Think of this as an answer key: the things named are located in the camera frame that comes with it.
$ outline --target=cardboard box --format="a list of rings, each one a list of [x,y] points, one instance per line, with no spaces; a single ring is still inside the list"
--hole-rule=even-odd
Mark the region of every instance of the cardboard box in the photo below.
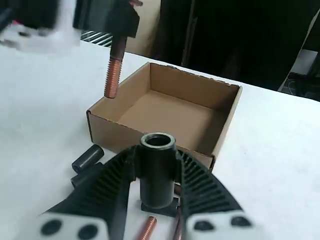
[[[171,66],[147,63],[124,80],[115,99],[101,98],[87,111],[91,140],[113,152],[164,132],[177,147],[212,168],[242,88]]]

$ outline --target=copper bolt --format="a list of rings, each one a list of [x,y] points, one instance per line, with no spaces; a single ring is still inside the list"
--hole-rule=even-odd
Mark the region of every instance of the copper bolt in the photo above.
[[[178,196],[181,195],[181,186],[178,184],[174,184],[174,193],[177,194]]]
[[[182,239],[182,229],[181,229],[181,209],[178,207],[178,214],[176,216],[176,228],[174,231],[173,239],[172,240],[181,240]]]
[[[117,95],[119,78],[126,49],[127,38],[113,36],[108,72],[105,80],[104,96],[114,99]]]
[[[137,240],[148,240],[152,232],[154,231],[156,224],[157,224],[157,219],[154,216],[148,217],[142,229],[142,232],[140,233]]]

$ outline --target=bolt thread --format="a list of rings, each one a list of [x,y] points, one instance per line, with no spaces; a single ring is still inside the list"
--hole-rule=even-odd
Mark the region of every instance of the bolt thread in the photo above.
[[[157,219],[153,216],[148,217],[142,232],[140,233],[137,240],[148,240],[155,229]]]
[[[110,57],[105,79],[104,96],[114,99],[117,95],[122,61]]]
[[[174,193],[177,194],[178,196],[181,195],[181,185],[174,184]]]

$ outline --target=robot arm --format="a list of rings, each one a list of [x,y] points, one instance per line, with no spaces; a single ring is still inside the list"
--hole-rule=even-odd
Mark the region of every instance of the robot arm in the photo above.
[[[64,52],[81,31],[113,35],[104,96],[115,98],[127,37],[135,38],[139,0],[0,0],[0,43],[22,51]]]
[[[40,215],[17,240],[44,240],[47,235],[54,240],[71,240],[77,239],[77,234],[79,239],[122,240],[130,183],[136,177],[140,178],[141,202],[151,209],[169,206],[174,199],[174,182],[181,184],[182,239],[266,239],[205,166],[177,150],[172,136],[151,133]],[[82,232],[94,232],[97,238],[82,238]]]

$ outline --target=black metal tube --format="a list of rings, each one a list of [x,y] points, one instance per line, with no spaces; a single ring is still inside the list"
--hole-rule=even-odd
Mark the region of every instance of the black metal tube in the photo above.
[[[166,133],[149,133],[140,144],[141,201],[149,208],[165,208],[174,198],[176,139]]]
[[[97,175],[102,170],[103,166],[104,165],[101,162],[98,162],[97,164],[91,166],[90,168],[71,178],[71,183],[73,187],[76,188],[80,186],[82,183],[84,183],[86,180]]]
[[[73,170],[79,174],[85,169],[90,168],[105,155],[104,150],[98,145],[92,145],[77,160],[72,163]]]

